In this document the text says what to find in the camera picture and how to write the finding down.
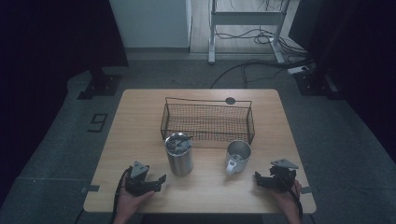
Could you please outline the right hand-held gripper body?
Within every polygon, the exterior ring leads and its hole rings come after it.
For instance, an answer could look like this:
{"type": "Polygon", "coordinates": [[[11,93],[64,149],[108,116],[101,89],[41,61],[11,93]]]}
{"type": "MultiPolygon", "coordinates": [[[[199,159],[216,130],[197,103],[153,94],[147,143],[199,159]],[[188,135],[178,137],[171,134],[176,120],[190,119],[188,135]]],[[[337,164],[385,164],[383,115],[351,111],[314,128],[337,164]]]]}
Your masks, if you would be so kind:
{"type": "Polygon", "coordinates": [[[286,159],[272,161],[271,164],[270,175],[272,176],[272,184],[270,189],[278,189],[280,191],[290,189],[294,184],[298,166],[286,159]]]}

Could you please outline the person's left hand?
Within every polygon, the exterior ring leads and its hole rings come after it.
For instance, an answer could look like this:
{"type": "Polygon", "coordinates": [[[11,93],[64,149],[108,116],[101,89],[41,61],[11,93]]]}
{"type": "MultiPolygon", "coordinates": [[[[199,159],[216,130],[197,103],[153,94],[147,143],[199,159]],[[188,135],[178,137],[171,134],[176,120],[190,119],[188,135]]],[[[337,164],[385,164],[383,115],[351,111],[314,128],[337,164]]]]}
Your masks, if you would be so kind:
{"type": "Polygon", "coordinates": [[[117,201],[116,216],[132,217],[139,206],[155,195],[154,191],[149,191],[141,196],[134,196],[125,189],[125,180],[122,180],[119,198],[117,201]]]}

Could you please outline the dark curtain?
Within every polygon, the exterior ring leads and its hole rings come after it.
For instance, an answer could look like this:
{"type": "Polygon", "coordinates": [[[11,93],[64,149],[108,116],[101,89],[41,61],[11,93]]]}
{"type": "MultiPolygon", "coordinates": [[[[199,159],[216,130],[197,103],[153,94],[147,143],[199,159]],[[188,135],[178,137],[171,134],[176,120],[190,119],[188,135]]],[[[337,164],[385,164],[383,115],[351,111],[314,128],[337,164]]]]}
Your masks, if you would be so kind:
{"type": "Polygon", "coordinates": [[[396,162],[396,0],[299,0],[289,37],[396,162]]]}
{"type": "Polygon", "coordinates": [[[62,107],[68,80],[127,63],[109,0],[0,0],[0,205],[62,107]]]}

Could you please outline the white desk frame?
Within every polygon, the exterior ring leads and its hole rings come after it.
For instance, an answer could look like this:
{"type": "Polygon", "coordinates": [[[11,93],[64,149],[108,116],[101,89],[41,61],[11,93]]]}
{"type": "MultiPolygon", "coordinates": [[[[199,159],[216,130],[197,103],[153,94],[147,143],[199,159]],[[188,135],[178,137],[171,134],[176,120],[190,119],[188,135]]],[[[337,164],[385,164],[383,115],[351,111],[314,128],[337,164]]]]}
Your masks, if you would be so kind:
{"type": "Polygon", "coordinates": [[[208,62],[216,61],[215,32],[217,26],[222,25],[271,25],[276,27],[275,33],[269,38],[270,47],[278,63],[285,60],[279,44],[280,33],[287,16],[290,0],[283,0],[282,8],[278,11],[255,11],[255,12],[228,12],[217,11],[217,0],[209,0],[209,27],[210,37],[208,42],[208,62]]]}

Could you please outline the person's right hand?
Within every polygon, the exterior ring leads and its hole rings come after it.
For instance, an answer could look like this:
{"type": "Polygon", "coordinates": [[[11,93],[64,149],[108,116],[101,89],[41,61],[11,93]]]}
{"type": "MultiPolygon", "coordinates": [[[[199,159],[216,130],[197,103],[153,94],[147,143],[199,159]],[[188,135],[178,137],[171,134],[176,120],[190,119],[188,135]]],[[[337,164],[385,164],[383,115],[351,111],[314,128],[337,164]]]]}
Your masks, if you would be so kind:
{"type": "Polygon", "coordinates": [[[278,208],[287,219],[300,218],[298,205],[289,192],[279,192],[274,189],[270,189],[269,192],[275,198],[278,208]]]}

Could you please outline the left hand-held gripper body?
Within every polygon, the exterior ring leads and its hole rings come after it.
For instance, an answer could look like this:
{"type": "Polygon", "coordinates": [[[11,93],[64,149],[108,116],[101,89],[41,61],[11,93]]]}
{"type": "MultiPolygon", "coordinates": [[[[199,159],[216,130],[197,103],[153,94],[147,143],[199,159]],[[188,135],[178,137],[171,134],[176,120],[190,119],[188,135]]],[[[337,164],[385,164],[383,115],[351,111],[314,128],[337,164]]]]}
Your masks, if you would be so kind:
{"type": "Polygon", "coordinates": [[[150,191],[152,185],[146,181],[149,166],[139,161],[135,161],[132,166],[127,169],[125,176],[125,189],[134,196],[141,196],[150,191]]]}

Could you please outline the steel tumbler with lid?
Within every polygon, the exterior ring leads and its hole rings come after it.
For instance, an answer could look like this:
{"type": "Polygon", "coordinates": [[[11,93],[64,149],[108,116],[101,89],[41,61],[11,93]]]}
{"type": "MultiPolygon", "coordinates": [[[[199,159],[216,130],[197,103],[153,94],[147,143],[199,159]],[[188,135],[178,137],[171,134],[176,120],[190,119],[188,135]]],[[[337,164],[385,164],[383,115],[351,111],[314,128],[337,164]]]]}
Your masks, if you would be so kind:
{"type": "Polygon", "coordinates": [[[193,169],[191,138],[184,133],[172,133],[165,139],[164,146],[173,174],[188,175],[193,169]]]}

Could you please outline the white cabinet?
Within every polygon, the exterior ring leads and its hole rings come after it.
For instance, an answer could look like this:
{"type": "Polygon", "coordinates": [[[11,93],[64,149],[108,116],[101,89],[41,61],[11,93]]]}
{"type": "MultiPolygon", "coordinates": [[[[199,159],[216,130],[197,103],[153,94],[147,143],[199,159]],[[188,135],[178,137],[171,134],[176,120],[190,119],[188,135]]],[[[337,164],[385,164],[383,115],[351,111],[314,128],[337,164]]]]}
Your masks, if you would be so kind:
{"type": "Polygon", "coordinates": [[[191,0],[109,0],[127,49],[187,49],[191,0]]]}

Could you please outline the black wire mesh basket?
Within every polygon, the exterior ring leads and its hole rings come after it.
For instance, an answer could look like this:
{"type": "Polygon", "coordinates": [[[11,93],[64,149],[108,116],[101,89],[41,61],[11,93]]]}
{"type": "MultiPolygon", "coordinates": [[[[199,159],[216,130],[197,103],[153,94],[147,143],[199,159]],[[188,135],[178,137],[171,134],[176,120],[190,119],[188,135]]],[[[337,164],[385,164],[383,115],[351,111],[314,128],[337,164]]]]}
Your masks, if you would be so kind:
{"type": "Polygon", "coordinates": [[[252,143],[255,136],[252,102],[236,100],[199,100],[166,97],[161,135],[184,133],[195,141],[244,140],[252,143]]]}

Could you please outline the white power strip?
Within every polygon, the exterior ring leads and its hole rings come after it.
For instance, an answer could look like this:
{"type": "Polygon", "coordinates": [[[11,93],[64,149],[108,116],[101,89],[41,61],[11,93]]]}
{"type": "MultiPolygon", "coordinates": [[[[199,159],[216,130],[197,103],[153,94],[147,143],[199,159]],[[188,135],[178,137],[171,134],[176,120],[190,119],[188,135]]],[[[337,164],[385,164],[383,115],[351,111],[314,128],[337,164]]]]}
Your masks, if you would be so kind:
{"type": "Polygon", "coordinates": [[[288,69],[288,74],[289,75],[295,75],[295,74],[298,74],[298,73],[306,72],[308,70],[309,70],[309,68],[307,66],[305,66],[305,65],[304,66],[298,66],[298,67],[293,67],[293,68],[288,69]]]}

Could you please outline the black stand base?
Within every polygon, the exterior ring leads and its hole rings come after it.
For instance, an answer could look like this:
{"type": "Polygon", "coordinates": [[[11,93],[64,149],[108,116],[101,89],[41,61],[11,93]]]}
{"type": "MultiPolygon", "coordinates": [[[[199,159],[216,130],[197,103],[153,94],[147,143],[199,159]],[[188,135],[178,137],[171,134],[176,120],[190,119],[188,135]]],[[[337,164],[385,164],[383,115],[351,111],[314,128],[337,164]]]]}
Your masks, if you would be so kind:
{"type": "Polygon", "coordinates": [[[293,76],[301,95],[327,96],[334,98],[338,88],[329,74],[318,75],[316,72],[304,71],[293,76]]]}
{"type": "Polygon", "coordinates": [[[79,100],[91,100],[94,96],[113,96],[120,85],[121,75],[106,75],[101,67],[90,69],[92,79],[85,91],[82,91],[79,100]]]}

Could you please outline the steel mug with handle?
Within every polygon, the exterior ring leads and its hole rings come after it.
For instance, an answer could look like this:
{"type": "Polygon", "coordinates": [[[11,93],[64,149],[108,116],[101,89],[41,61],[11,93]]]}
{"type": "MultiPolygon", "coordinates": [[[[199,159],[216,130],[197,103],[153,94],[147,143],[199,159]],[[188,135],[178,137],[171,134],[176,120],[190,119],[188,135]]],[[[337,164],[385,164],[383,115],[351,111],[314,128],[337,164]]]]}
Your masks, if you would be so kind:
{"type": "Polygon", "coordinates": [[[227,147],[226,172],[228,175],[242,172],[251,155],[251,147],[242,140],[234,140],[227,147]]]}

